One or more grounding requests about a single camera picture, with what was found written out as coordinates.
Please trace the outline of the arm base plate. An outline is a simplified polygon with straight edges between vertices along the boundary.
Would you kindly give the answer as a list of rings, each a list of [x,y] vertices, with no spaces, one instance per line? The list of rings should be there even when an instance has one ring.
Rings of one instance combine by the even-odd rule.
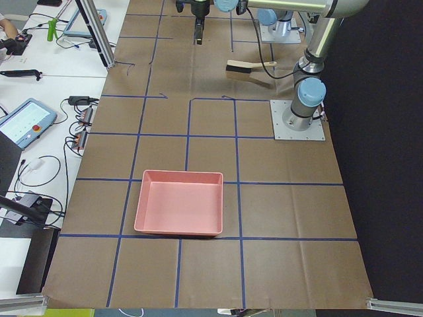
[[[300,44],[301,38],[297,30],[288,30],[286,32],[277,32],[269,28],[263,28],[260,31],[260,40],[268,44]]]
[[[320,119],[300,118],[291,111],[291,100],[270,100],[274,139],[277,141],[325,141]]]

